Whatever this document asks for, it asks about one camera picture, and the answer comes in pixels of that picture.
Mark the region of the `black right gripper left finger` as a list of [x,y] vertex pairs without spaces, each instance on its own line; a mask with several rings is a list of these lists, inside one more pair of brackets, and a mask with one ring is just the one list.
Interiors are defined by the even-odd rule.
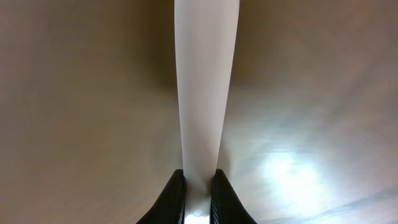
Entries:
[[137,224],[184,224],[186,189],[183,170],[175,170],[153,206]]

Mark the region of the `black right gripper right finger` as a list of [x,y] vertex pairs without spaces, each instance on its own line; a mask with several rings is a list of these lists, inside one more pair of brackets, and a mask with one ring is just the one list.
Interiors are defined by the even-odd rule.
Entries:
[[212,180],[210,224],[256,224],[222,169],[216,170]]

